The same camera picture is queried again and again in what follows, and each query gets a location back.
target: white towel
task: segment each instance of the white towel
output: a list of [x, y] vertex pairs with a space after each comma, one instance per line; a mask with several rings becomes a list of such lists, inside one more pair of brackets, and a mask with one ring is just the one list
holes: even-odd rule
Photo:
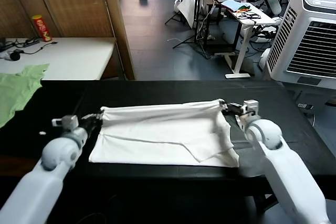
[[89, 161], [238, 167], [219, 101], [102, 107], [103, 125]]

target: folded cloth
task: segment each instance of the folded cloth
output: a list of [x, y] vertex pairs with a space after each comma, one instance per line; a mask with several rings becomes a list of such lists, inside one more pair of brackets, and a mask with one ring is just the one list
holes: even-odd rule
[[0, 73], [0, 128], [23, 110], [35, 91], [42, 87], [41, 79], [49, 64], [26, 66], [21, 73]]
[[102, 107], [103, 125], [89, 161], [238, 167], [219, 101]]
[[240, 3], [234, 0], [226, 0], [222, 2], [222, 6], [229, 8], [230, 10], [232, 10], [232, 12], [236, 12], [243, 6], [246, 6], [249, 8], [249, 3]]

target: red can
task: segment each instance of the red can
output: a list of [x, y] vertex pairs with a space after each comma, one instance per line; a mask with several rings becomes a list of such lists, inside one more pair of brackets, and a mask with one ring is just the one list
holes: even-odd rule
[[32, 17], [37, 29], [39, 30], [43, 41], [51, 41], [53, 38], [50, 35], [49, 29], [46, 26], [46, 23], [42, 19], [41, 15], [35, 15]]

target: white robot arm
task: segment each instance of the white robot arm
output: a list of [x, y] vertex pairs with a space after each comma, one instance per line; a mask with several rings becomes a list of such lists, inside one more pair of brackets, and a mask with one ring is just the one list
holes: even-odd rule
[[0, 210], [0, 223], [46, 223], [62, 191], [63, 179], [75, 166], [87, 138], [100, 123], [101, 114], [88, 115], [80, 122], [75, 115], [53, 120], [54, 126], [64, 128], [64, 134], [44, 147], [34, 169], [17, 184]]
[[258, 115], [258, 101], [223, 104], [234, 113], [245, 138], [260, 156], [265, 176], [284, 211], [300, 224], [330, 223], [326, 199], [303, 163], [282, 137], [280, 127]]

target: gray floor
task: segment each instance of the gray floor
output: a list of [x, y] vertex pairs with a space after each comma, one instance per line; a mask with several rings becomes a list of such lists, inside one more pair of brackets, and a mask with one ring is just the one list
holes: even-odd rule
[[[172, 49], [179, 40], [184, 40], [193, 34], [189, 27], [181, 23], [170, 21], [167, 25], [164, 24], [174, 14], [172, 10], [174, 1], [120, 0], [137, 80], [224, 81], [224, 75], [230, 73], [224, 59], [206, 60], [189, 45]], [[232, 42], [237, 23], [234, 20], [227, 20], [221, 22], [220, 27], [225, 32], [225, 39]], [[216, 34], [215, 37], [218, 39], [221, 33], [217, 30], [216, 25], [211, 25], [211, 33]], [[250, 56], [252, 61], [258, 61], [260, 54], [254, 55], [254, 53], [255, 51], [249, 48], [247, 56]], [[254, 64], [254, 70], [256, 74], [254, 78], [260, 79], [261, 72], [257, 64]], [[333, 122], [335, 116], [336, 108], [325, 106], [323, 111], [316, 115], [315, 129], [336, 156]], [[336, 202], [328, 201], [327, 206], [332, 222], [336, 222], [336, 216], [333, 214]], [[291, 221], [277, 205], [255, 223], [291, 223]]]

